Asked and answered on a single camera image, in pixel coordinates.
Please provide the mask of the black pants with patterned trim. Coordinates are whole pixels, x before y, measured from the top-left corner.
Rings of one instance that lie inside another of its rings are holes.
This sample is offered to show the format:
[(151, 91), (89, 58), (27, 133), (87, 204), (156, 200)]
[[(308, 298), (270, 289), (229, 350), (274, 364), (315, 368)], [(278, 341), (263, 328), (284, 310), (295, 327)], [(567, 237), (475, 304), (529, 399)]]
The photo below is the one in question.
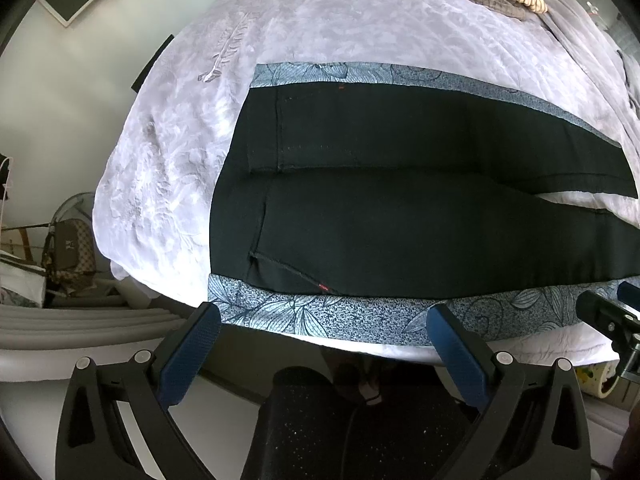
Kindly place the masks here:
[(227, 323), (427, 344), (443, 302), (510, 338), (639, 276), (620, 142), (525, 92), (411, 66), (256, 67), (215, 185), (208, 298)]

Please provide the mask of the standing fan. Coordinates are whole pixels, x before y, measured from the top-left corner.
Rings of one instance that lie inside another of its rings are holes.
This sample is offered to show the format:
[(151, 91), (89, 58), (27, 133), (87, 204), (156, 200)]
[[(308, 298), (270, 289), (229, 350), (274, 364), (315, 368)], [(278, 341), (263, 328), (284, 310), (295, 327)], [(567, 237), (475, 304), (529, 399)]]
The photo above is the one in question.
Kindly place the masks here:
[(70, 196), (63, 202), (52, 216), (50, 225), (54, 226), (65, 220), (80, 220), (87, 226), (92, 226), (92, 211), (94, 204), (93, 192), (82, 192)]

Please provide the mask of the brown patterned handbag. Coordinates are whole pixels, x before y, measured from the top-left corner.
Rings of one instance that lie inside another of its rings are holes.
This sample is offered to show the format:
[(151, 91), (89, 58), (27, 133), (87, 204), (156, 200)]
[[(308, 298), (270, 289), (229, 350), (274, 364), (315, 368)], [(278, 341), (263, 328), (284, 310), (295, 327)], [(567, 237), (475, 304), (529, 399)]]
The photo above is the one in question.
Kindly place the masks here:
[(48, 283), (58, 292), (73, 295), (89, 288), (96, 275), (96, 251), (88, 223), (79, 219), (52, 223), (42, 264)]

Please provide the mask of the lavender embossed bedspread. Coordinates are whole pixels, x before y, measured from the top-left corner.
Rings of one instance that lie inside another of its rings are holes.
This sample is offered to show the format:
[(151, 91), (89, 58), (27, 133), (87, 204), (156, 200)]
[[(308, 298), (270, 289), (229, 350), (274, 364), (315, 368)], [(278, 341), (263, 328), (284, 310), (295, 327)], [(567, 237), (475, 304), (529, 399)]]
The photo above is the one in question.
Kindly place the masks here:
[(431, 82), (579, 118), (639, 163), (638, 65), (576, 0), (523, 21), (468, 0), (218, 0), (162, 53), (96, 189), (118, 275), (224, 322), (325, 347), (438, 362), (425, 300), (279, 295), (208, 270), (214, 187), (248, 90), (285, 82)]

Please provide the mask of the white foam floor mat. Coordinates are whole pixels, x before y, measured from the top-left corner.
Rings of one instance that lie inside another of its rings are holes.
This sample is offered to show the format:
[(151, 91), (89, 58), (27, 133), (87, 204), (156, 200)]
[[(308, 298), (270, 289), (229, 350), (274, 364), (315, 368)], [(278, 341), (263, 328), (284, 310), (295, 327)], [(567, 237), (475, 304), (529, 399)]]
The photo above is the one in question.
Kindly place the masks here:
[(146, 309), (3, 306), (1, 380), (67, 379), (85, 356), (98, 364), (126, 361), (139, 350), (154, 350), (193, 311), (166, 298)]

